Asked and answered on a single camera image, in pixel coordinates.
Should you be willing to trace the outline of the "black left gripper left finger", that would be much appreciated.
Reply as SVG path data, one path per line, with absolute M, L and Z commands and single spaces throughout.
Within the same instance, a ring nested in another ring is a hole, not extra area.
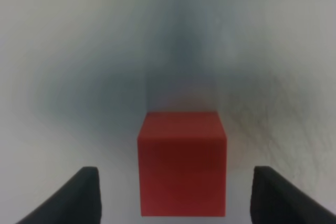
M 19 223 L 100 223 L 99 171 L 83 167 Z

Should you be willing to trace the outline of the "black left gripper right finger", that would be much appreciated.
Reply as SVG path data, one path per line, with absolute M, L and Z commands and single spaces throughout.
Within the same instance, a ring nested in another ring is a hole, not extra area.
M 250 216 L 252 223 L 335 223 L 335 214 L 269 166 L 254 168 Z

